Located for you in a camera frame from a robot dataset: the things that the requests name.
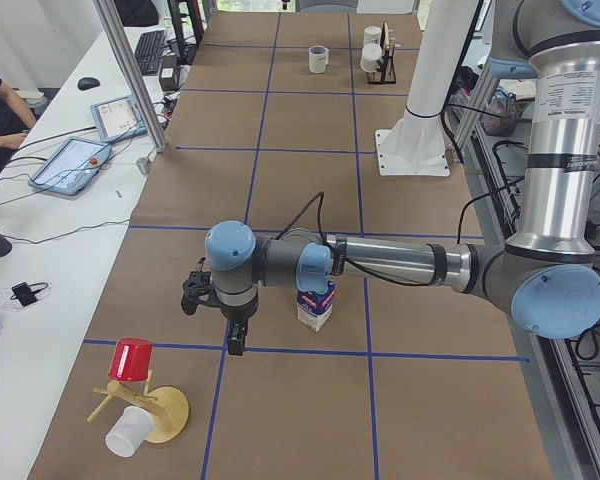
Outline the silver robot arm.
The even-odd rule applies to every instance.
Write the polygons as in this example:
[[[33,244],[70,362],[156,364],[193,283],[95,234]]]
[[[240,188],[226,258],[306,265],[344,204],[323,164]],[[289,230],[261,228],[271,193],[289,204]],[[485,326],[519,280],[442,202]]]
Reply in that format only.
[[[536,96],[517,231],[502,248],[325,235],[294,226],[273,238],[224,221],[205,238],[207,303],[245,349],[262,286],[323,293],[357,273],[407,287],[480,297],[537,336],[567,339],[600,319],[600,276],[584,237],[600,136],[600,1],[500,1],[490,64],[529,77]]]

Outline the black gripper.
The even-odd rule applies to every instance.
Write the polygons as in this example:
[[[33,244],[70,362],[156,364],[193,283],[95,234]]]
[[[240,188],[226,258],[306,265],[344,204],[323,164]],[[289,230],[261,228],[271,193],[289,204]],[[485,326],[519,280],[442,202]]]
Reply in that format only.
[[[227,335],[227,350],[229,355],[243,356],[248,335],[248,321],[256,314],[256,300],[240,306],[223,305],[222,315],[231,323]]]

